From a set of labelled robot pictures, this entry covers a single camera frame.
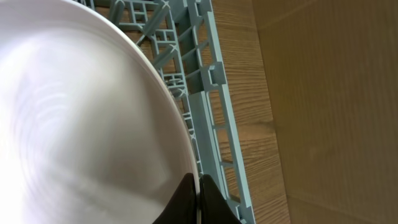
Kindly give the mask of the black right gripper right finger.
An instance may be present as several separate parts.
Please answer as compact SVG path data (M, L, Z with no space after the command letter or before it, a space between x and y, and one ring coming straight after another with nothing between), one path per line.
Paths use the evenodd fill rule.
M208 174L200 178L200 209L204 224L241 224Z

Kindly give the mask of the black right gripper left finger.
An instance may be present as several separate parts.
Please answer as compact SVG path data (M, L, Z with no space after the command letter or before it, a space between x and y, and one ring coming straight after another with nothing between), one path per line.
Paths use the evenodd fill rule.
M197 193L194 176L186 173L177 189L153 224L196 224Z

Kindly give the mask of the pink round plate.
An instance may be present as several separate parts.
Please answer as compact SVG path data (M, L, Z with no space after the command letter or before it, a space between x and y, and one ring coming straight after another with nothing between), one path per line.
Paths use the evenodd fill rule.
M1 222L152 223L197 176L139 47L75 1L1 2Z

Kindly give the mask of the grey dishwasher rack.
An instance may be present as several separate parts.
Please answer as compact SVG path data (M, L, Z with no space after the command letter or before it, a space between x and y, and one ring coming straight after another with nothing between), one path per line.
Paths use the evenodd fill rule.
M210 175L232 213L254 223L254 211L210 1L95 1L108 19L152 54L153 65L182 107L198 172Z

